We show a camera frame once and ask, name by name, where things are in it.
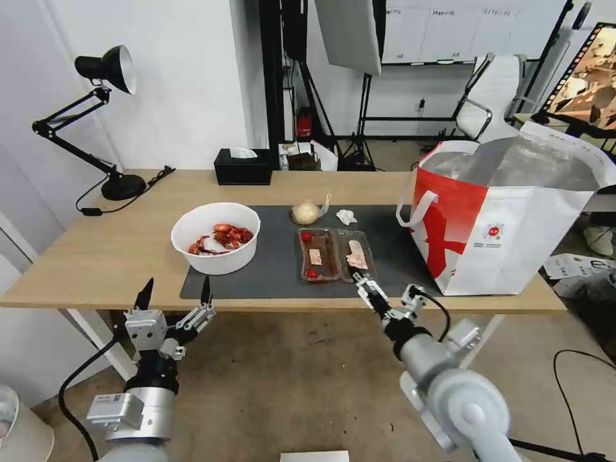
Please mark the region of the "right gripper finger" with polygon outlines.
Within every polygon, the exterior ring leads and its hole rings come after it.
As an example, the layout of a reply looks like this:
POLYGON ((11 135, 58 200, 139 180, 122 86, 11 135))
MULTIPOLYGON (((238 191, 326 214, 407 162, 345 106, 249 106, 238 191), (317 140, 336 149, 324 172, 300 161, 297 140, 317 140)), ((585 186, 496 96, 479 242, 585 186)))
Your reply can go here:
POLYGON ((427 295, 424 288, 415 284, 408 284, 400 298, 403 315, 415 320, 426 305, 427 295))
POLYGON ((357 287, 357 294, 369 310, 378 314, 381 320, 389 318, 391 309, 389 299, 377 281, 368 273, 354 272, 352 277, 357 287))

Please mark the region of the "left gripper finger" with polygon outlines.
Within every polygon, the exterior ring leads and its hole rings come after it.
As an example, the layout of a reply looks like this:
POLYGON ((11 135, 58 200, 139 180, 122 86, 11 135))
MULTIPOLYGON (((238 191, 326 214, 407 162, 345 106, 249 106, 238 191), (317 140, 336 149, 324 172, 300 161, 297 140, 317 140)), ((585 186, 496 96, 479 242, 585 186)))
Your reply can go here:
POLYGON ((137 297, 133 305, 134 311, 147 311, 149 309, 153 285, 154 279, 150 278, 145 286, 137 293, 137 297))
POLYGON ((213 320, 217 314, 212 303, 213 294, 210 288, 210 277, 205 276, 203 281, 200 304, 186 314, 173 327, 173 339, 178 346, 184 347, 194 339, 213 320))

